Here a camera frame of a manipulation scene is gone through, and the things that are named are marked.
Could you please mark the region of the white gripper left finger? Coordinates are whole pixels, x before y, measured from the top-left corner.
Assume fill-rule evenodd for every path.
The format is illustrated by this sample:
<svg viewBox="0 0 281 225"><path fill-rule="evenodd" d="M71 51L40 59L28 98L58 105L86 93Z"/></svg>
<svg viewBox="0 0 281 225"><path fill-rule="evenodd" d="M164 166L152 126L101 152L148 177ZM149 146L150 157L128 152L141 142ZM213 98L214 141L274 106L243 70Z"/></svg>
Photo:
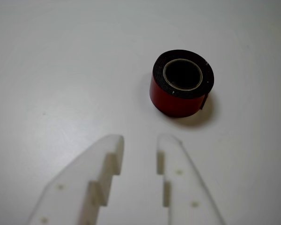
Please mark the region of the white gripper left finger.
<svg viewBox="0 0 281 225"><path fill-rule="evenodd" d="M112 178L120 175L124 138L111 134L96 141L44 188L30 225L94 225L107 206Z"/></svg>

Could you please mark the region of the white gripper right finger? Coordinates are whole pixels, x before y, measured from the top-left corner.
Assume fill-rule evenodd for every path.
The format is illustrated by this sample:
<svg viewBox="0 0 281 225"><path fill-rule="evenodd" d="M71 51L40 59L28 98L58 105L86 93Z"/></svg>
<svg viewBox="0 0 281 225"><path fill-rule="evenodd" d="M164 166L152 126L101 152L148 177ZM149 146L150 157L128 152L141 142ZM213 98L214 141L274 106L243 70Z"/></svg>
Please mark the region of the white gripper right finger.
<svg viewBox="0 0 281 225"><path fill-rule="evenodd" d="M170 225L223 225L225 221L182 142L162 134L157 140L157 174L163 177L163 206Z"/></svg>

